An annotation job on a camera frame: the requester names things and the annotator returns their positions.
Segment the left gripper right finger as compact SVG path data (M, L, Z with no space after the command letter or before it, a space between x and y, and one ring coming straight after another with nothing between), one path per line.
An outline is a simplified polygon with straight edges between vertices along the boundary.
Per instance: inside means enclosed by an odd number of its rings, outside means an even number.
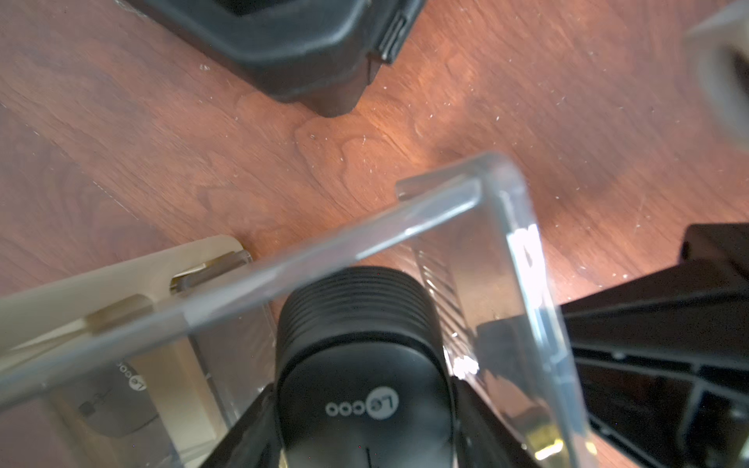
M538 464L464 380L452 378L458 467L534 468Z

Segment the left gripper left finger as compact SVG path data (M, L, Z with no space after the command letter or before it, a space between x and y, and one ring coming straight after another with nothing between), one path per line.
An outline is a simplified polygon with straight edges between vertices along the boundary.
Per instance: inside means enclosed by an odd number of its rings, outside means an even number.
M276 425L274 385L268 384L201 468L274 468L281 441Z

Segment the transparent grey drawer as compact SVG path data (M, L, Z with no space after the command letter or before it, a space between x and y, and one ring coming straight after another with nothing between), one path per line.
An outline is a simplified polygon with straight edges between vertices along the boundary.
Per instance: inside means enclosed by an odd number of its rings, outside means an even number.
M5 467L593 467L524 177L485 154L266 259L215 236L1 302Z

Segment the beige drawer organizer cabinet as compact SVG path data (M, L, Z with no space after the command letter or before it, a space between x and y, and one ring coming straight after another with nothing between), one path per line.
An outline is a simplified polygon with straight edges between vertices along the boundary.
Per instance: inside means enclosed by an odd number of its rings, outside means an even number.
M266 305L192 300L251 260L215 236L3 298L2 465L201 465L273 378Z

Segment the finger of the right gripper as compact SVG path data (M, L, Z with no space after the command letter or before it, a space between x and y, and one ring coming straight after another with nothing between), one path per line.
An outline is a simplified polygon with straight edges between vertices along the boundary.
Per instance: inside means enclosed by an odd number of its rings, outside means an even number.
M643 467L747 465L746 224L693 224L676 265L561 310L602 439Z

